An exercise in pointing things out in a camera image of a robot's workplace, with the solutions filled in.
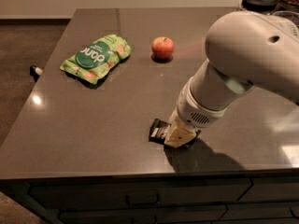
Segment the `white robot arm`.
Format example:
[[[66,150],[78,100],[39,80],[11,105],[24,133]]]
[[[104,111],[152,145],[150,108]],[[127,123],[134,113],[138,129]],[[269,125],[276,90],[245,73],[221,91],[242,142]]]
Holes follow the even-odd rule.
[[[252,88],[299,102],[299,37],[290,20],[236,11],[209,28],[206,60],[182,88],[164,143],[181,147]]]

